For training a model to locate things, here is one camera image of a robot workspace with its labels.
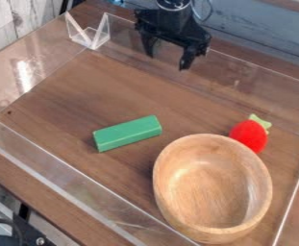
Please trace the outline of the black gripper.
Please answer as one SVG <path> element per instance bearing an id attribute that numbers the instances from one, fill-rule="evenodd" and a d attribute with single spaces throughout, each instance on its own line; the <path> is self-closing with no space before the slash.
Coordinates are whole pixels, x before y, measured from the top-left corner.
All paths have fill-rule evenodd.
<path id="1" fill-rule="evenodd" d="M 212 39 L 208 31 L 196 23 L 192 11 L 189 9 L 179 12 L 137 9 L 135 17 L 135 29 L 141 36 L 147 55 L 153 57 L 153 46 L 163 39 L 184 48 L 179 70 L 188 69 L 196 55 L 207 54 Z"/>

